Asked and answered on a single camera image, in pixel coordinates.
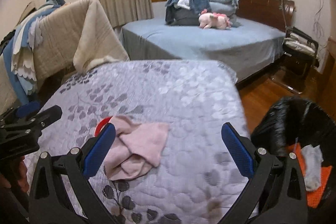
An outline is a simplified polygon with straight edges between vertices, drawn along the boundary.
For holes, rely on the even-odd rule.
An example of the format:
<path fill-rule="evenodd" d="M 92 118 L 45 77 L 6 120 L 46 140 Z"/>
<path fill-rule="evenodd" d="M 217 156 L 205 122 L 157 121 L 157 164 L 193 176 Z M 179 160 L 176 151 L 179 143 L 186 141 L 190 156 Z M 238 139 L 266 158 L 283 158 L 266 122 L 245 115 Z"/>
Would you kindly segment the person's left hand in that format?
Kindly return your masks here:
<path fill-rule="evenodd" d="M 11 174 L 14 175 L 17 184 L 21 191 L 27 193 L 29 190 L 29 183 L 27 180 L 27 167 L 24 162 L 25 156 L 13 159 L 9 163 Z M 1 189 L 10 189 L 11 183 L 1 174 Z"/>

